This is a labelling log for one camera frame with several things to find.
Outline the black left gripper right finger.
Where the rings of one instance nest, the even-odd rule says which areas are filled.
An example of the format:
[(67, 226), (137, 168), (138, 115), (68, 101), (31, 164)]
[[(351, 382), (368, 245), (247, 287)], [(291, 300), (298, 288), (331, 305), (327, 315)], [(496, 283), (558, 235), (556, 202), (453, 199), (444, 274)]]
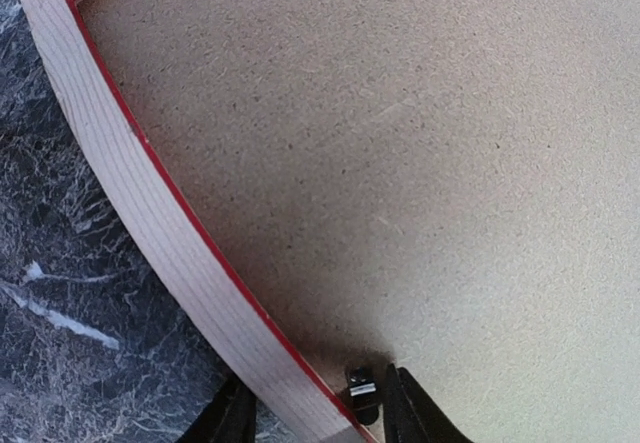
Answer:
[(406, 368), (387, 366), (382, 395), (386, 442), (472, 443)]

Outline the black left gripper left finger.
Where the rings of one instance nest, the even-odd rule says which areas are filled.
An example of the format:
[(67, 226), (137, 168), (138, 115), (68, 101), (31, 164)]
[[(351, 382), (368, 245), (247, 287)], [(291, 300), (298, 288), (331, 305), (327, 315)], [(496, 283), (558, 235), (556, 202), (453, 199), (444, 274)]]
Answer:
[(238, 377), (229, 377), (179, 443), (254, 443), (256, 404), (251, 390)]

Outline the brown cardboard backing board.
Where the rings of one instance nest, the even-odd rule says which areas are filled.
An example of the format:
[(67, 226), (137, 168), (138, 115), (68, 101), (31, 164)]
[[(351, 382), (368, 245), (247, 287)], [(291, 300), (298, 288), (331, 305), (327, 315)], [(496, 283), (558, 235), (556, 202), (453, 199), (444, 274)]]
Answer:
[(334, 388), (639, 438), (639, 0), (84, 0), (172, 180)]

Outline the red wooden picture frame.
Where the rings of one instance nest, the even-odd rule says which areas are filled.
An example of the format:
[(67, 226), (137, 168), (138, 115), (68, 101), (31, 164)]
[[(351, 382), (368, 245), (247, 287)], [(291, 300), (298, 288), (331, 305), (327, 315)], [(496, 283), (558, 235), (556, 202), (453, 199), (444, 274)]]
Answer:
[(303, 442), (368, 442), (240, 280), (161, 164), (107, 71), (81, 0), (21, 0), (64, 116), (124, 226), (228, 367)]

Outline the metal backing turn clip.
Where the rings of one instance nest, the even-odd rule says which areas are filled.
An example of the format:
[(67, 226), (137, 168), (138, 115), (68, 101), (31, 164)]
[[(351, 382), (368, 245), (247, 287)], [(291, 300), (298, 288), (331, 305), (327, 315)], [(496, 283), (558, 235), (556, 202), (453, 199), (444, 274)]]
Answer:
[(379, 391), (373, 368), (360, 366), (346, 372), (347, 389), (352, 412), (364, 426), (373, 425), (379, 418)]

